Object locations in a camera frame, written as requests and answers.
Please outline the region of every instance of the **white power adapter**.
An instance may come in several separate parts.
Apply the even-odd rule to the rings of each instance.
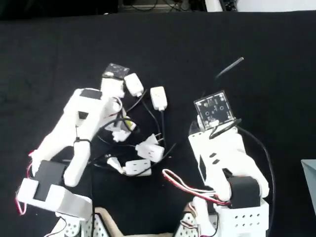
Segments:
[[[124,77],[126,87],[132,96],[140,97],[144,92],[144,87],[136,73]]]
[[[123,167],[125,174],[127,175],[136,175],[142,171],[146,170],[144,173],[138,176],[148,176],[152,174],[152,170],[149,169],[151,167],[150,160],[147,159],[137,159],[131,160],[125,163],[125,167]]]
[[[142,142],[136,145],[135,150],[137,155],[144,159],[149,159],[152,162],[159,162],[162,160],[164,147],[148,142]]]
[[[107,96],[123,98],[125,93],[123,89],[123,80],[113,78],[102,78],[101,91]]]
[[[126,124],[129,125],[129,129],[130,130],[134,130],[136,127],[136,124],[133,123],[132,121],[126,121]],[[125,130],[119,130],[119,131],[113,131],[112,135],[113,135],[113,140],[116,142],[123,142],[125,141],[129,135],[131,134],[130,131],[125,131]]]
[[[163,111],[167,108],[168,102],[163,86],[151,88],[150,96],[155,110]]]

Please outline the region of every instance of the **black cable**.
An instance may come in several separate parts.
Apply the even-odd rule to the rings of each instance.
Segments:
[[[211,133],[211,135],[209,136],[209,139],[213,139],[213,138],[215,138],[215,137],[221,135],[222,133],[228,131],[229,129],[231,129],[231,128],[237,126],[237,125],[240,124],[240,123],[241,123],[241,118],[235,119],[229,126],[225,127],[224,129],[222,129],[222,130],[220,130],[220,131],[218,131],[218,132],[215,132],[214,134]]]
[[[145,95],[146,93],[147,93],[147,90],[145,90],[145,91],[143,92],[143,94],[138,98],[138,100],[137,100],[128,110],[126,110],[126,112],[128,113],[128,112],[130,112],[132,109],[134,109],[135,106],[138,105],[139,102],[143,99],[143,97],[144,97],[144,95]]]
[[[157,4],[158,4],[158,0],[155,1],[154,6],[152,6],[151,8],[148,8],[148,9],[137,8],[137,7],[135,7],[133,4],[131,4],[130,6],[131,6],[132,8],[134,8],[135,10],[138,10],[138,11],[151,11],[151,10],[153,10],[153,9],[157,6]]]
[[[63,217],[59,217],[60,219],[62,219],[64,222],[65,222],[65,226],[64,226],[64,228],[62,228],[60,231],[58,231],[58,232],[54,232],[54,233],[50,233],[50,234],[47,234],[47,235],[45,235],[44,237],[50,237],[50,236],[54,236],[54,235],[56,235],[56,234],[59,234],[59,233],[61,233],[66,227],[67,227],[67,221],[63,218]]]
[[[159,126],[159,123],[158,123],[158,120],[156,119],[156,117],[153,115],[153,113],[150,111],[150,109],[147,107],[146,103],[144,102],[144,100],[142,100],[142,104],[143,106],[145,107],[145,109],[147,110],[147,112],[150,114],[150,116],[153,118],[153,120],[155,121],[155,124],[156,124],[156,127],[157,127],[157,134],[161,134],[161,131],[160,131],[160,126]]]
[[[100,137],[99,135],[97,136],[97,138],[104,142],[105,144],[108,144],[108,145],[112,145],[112,146],[115,146],[115,147],[135,147],[134,145],[131,145],[131,144],[123,144],[123,145],[120,145],[120,144],[116,144],[116,143],[110,143],[110,142],[107,142],[106,140],[104,140],[102,137]]]
[[[164,1],[164,3],[165,4],[167,4],[169,7],[171,7],[172,9],[175,9],[175,10],[177,10],[177,11],[181,11],[180,9],[178,9],[178,8],[176,8],[176,7],[174,7],[174,6],[172,6],[172,5],[170,5],[168,2],[167,2],[167,0],[163,0]]]
[[[174,144],[172,145],[172,147],[169,149],[169,151],[167,151],[167,152],[164,154],[164,156],[162,157],[162,159],[161,159],[160,161],[158,161],[157,163],[152,164],[149,168],[144,169],[143,171],[141,171],[141,172],[139,172],[139,173],[137,173],[137,174],[133,174],[133,175],[127,175],[127,174],[125,174],[125,176],[136,177],[136,176],[139,176],[139,175],[145,173],[147,170],[150,170],[150,169],[153,168],[155,165],[159,164],[164,158],[166,158],[167,155],[169,155],[169,153],[173,150],[173,148],[174,148],[175,146],[176,146],[176,143],[174,143]]]
[[[242,127],[237,126],[237,128],[243,133],[245,133],[246,135],[248,135],[250,138],[252,138],[259,146],[261,146],[261,148],[264,150],[266,154],[266,158],[269,164],[269,170],[270,170],[271,180],[272,180],[272,211],[271,211],[271,216],[270,216],[270,221],[269,221],[269,228],[267,231],[267,236],[269,236],[271,232],[274,215],[275,215],[275,206],[276,206],[276,179],[275,179],[275,174],[272,168],[271,158],[270,158],[267,148],[258,138],[256,138],[252,133],[248,132],[246,129]]]
[[[112,124],[112,123],[114,123],[114,122],[119,122],[119,121],[131,121],[131,122],[133,122],[134,124],[136,124],[136,126],[139,127],[139,125],[136,123],[136,121],[133,120],[132,118],[116,118],[116,119],[114,119],[114,120],[112,120],[112,121],[106,123],[106,124],[103,125],[102,127],[100,127],[98,131],[100,131],[101,129],[103,129],[103,128],[109,126],[110,124]]]
[[[213,235],[211,235],[210,237],[214,237],[216,236],[217,234],[217,231],[218,231],[218,226],[219,226],[219,214],[217,212],[216,213],[216,216],[217,216],[217,223],[216,223],[216,228],[215,228],[215,233]]]
[[[91,235],[94,233],[94,218],[95,218],[95,210],[94,210],[94,202],[93,202],[93,168],[94,168],[94,159],[91,159],[90,166],[90,178],[91,178],[91,205],[92,205],[92,225],[91,225]]]
[[[163,138],[163,145],[164,149],[167,149],[167,142],[166,142],[166,129],[164,126],[164,112],[163,110],[161,111],[161,128],[162,128],[162,138]]]

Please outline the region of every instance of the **white plastic bracket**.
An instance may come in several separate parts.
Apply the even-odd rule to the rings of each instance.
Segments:
[[[186,223],[192,226],[197,226],[197,221],[191,213],[184,214],[182,221],[185,221]],[[199,237],[198,227],[191,229],[180,224],[174,237]]]
[[[51,234],[64,229],[61,232],[54,234],[54,237],[76,237],[79,232],[81,233],[80,237],[91,237],[92,218],[87,222],[84,222],[67,217],[66,221],[67,224],[64,228],[65,222],[60,218],[54,229],[51,231]],[[93,237],[110,237],[107,228],[104,226],[103,221],[98,214],[95,214]]]

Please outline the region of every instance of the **table surface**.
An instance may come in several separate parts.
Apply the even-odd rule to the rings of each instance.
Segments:
[[[72,92],[98,88],[111,62],[137,72],[146,88],[165,86],[166,138],[169,146],[178,146],[150,177],[95,171],[95,204],[108,209],[125,235],[174,231],[192,196],[167,183],[161,169],[201,185],[187,141],[196,116],[193,101],[204,90],[214,92],[214,76],[241,56],[245,60],[220,77],[219,88],[243,119],[242,127],[271,153],[277,192],[272,236],[315,236],[300,162],[315,158],[314,25],[316,12],[119,14],[0,23],[4,236],[40,237],[56,223],[53,213],[34,207],[25,216],[17,214],[14,193],[25,176],[27,154],[52,130]],[[132,103],[127,98],[126,104]],[[155,132],[141,106],[131,116],[146,134]],[[247,139],[245,145],[270,181],[263,151]],[[93,154],[106,149],[97,140],[94,147]],[[87,195],[89,182],[84,174],[72,190]]]

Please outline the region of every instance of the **black circuit board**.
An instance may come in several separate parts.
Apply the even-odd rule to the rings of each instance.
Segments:
[[[223,91],[196,100],[194,104],[205,130],[235,119]]]
[[[128,74],[129,68],[110,63],[106,68],[105,72],[102,74],[104,78],[108,77],[110,73],[112,77],[123,80],[124,77]]]

